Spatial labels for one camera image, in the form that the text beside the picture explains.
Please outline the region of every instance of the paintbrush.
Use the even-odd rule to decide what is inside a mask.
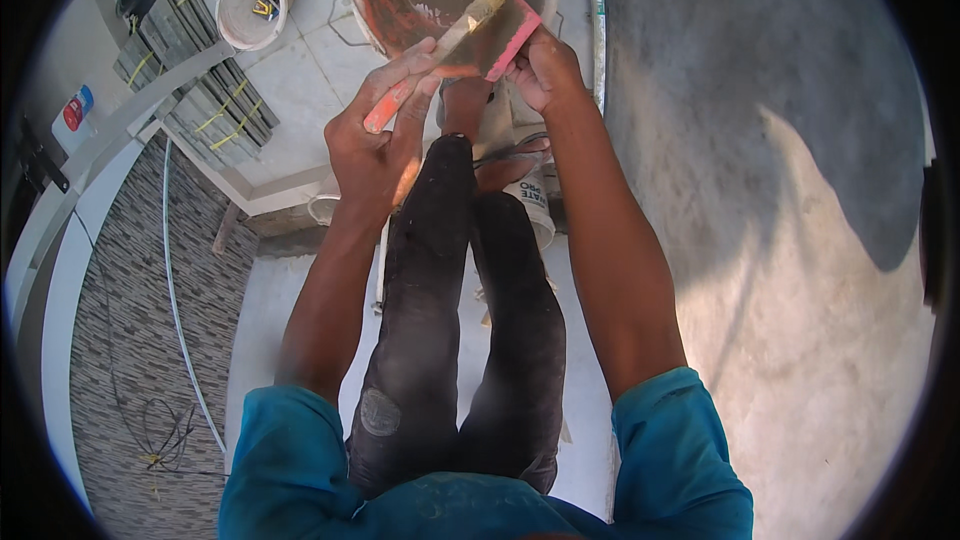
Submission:
[[[493,19],[494,16],[498,14],[500,7],[506,2],[507,0],[474,0],[466,6],[466,10],[462,16],[450,26],[450,29],[446,30],[443,35],[439,37],[437,45],[433,49],[432,54],[438,64],[434,71],[437,72],[441,70],[440,72],[443,73],[442,66],[444,60],[447,59],[464,40],[471,37],[477,30],[481,30],[487,22]],[[462,71],[458,68],[457,73],[462,73]],[[418,75],[403,78],[394,84],[393,87],[378,100],[373,110],[370,111],[363,120],[363,126],[367,132],[370,134],[379,134],[383,131],[383,128],[390,123],[394,115],[400,111],[403,103],[413,94],[418,79]]]

